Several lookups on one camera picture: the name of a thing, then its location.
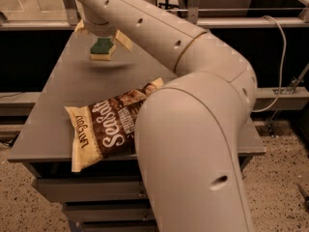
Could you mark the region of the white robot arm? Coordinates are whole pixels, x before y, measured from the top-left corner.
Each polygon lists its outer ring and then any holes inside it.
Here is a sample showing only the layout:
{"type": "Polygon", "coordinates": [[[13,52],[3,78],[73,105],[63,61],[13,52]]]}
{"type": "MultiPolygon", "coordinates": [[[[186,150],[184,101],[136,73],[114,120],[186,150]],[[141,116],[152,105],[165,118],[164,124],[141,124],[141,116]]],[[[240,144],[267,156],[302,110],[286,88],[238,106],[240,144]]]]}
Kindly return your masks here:
{"type": "Polygon", "coordinates": [[[254,232],[239,168],[239,132],[257,80],[210,31],[144,0],[77,0],[176,75],[140,108],[135,147],[159,232],[254,232]]]}

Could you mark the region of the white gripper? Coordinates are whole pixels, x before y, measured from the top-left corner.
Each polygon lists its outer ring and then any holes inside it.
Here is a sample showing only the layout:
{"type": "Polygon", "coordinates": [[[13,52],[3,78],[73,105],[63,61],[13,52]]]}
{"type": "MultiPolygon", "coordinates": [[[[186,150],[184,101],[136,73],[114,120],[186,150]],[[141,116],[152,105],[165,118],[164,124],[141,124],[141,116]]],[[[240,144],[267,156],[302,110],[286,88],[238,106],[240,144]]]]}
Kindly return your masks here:
{"type": "Polygon", "coordinates": [[[103,17],[96,14],[90,8],[84,8],[84,16],[74,28],[74,32],[82,32],[85,28],[99,37],[110,37],[115,34],[115,39],[122,44],[128,51],[132,51],[132,41],[119,29],[110,22],[106,21],[103,17]]]}

